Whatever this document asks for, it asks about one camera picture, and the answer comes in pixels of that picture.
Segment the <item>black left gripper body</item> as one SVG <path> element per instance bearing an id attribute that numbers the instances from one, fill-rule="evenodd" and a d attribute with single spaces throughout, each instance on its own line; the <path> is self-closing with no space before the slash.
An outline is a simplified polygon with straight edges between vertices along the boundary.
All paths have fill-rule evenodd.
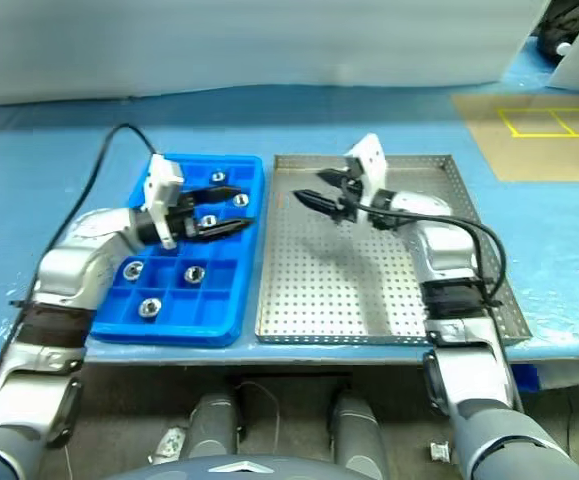
<path id="1" fill-rule="evenodd" d="M 181 193 L 168 210 L 168 227 L 175 241 L 204 241 L 203 227 L 195 216 L 200 203 L 195 192 Z"/>

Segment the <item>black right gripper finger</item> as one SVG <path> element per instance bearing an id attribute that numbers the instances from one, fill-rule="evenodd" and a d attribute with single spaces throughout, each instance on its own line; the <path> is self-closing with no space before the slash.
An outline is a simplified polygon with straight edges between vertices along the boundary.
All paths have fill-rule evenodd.
<path id="1" fill-rule="evenodd" d="M 320 193 L 301 189 L 293 192 L 294 197 L 306 208 L 326 216 L 338 216 L 341 212 L 340 205 L 331 199 L 325 198 Z"/>
<path id="2" fill-rule="evenodd" d="M 317 176 L 332 187 L 342 187 L 348 183 L 347 172 L 343 170 L 323 169 L 317 173 Z"/>

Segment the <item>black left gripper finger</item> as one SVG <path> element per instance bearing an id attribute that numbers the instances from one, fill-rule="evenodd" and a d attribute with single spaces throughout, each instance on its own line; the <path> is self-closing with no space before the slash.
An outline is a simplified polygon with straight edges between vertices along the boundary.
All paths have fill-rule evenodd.
<path id="1" fill-rule="evenodd" d="M 193 190 L 191 197 L 195 203 L 221 203 L 241 193 L 242 190 L 239 187 L 220 185 Z"/>
<path id="2" fill-rule="evenodd" d="M 254 224 L 253 218 L 229 218 L 215 223 L 201 224 L 196 240 L 198 242 L 212 242 L 238 234 Z"/>

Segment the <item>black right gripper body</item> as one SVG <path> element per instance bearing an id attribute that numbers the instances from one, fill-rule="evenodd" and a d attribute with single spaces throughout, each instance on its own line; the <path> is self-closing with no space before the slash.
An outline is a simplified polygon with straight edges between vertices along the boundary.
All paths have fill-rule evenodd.
<path id="1" fill-rule="evenodd" d="M 364 180 L 360 171 L 350 168 L 337 169 L 347 172 L 348 183 L 342 187 L 337 187 L 341 191 L 341 196 L 337 200 L 340 205 L 340 214 L 333 219 L 337 224 L 350 222 L 356 225 L 367 225 L 369 214 L 360 207 L 364 193 Z"/>

